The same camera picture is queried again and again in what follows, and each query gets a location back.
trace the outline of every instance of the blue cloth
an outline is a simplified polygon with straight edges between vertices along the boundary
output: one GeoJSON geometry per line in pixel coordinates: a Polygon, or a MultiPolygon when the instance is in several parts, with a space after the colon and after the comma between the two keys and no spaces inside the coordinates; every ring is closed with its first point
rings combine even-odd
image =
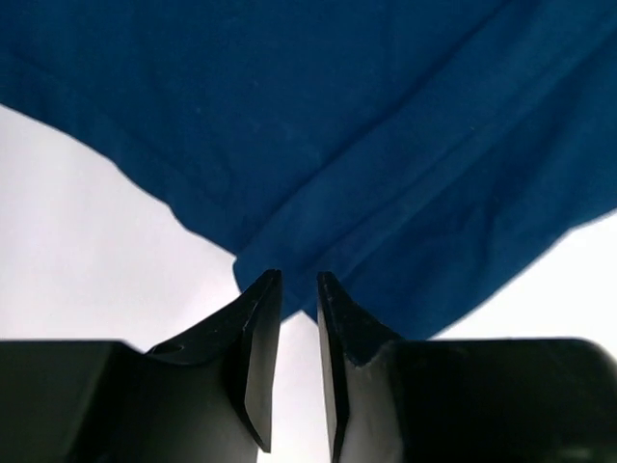
{"type": "Polygon", "coordinates": [[[617,205],[614,0],[0,0],[0,103],[315,315],[426,338],[617,205]]]}

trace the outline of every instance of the black device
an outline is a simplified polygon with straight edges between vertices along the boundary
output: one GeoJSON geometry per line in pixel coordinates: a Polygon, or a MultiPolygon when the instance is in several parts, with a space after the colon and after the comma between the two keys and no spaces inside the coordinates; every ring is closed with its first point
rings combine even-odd
{"type": "Polygon", "coordinates": [[[281,272],[140,353],[0,342],[2,463],[254,463],[269,450],[281,272]]]}
{"type": "Polygon", "coordinates": [[[617,368],[585,340],[403,340],[318,277],[334,463],[617,462],[617,368]]]}

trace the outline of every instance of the blue fabric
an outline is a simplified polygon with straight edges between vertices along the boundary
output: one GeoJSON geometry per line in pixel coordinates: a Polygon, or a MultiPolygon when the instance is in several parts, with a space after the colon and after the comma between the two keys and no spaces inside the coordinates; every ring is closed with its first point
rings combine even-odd
{"type": "Polygon", "coordinates": [[[613,0],[0,0],[0,103],[409,338],[617,205],[613,0]]]}

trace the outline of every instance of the white background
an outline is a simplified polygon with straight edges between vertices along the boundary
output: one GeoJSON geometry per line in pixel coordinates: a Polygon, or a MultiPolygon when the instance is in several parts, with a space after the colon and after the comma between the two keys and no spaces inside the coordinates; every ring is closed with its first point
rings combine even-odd
{"type": "MultiPolygon", "coordinates": [[[[574,231],[441,337],[576,336],[617,356],[617,216],[574,231]]],[[[0,107],[0,339],[148,349],[238,295],[233,256],[183,229],[105,158],[0,107]]],[[[317,329],[282,326],[274,442],[259,462],[327,462],[317,329]]]]}

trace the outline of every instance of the pointed tip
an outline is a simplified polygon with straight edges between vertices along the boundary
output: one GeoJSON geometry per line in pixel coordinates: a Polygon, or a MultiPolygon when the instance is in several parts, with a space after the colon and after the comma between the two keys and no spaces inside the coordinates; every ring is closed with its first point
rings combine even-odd
{"type": "MultiPolygon", "coordinates": [[[[158,361],[198,365],[228,349],[259,317],[262,301],[282,286],[280,270],[264,272],[246,291],[208,318],[153,346],[147,354],[158,361]]],[[[276,307],[280,314],[281,307],[276,307]]]]}
{"type": "Polygon", "coordinates": [[[272,391],[281,330],[282,273],[269,270],[256,285],[260,297],[242,333],[238,379],[244,413],[255,440],[265,452],[272,447],[272,391]]]}
{"type": "Polygon", "coordinates": [[[319,311],[323,314],[329,336],[340,340],[345,356],[363,365],[380,348],[400,335],[356,304],[331,272],[318,275],[319,311]]]}

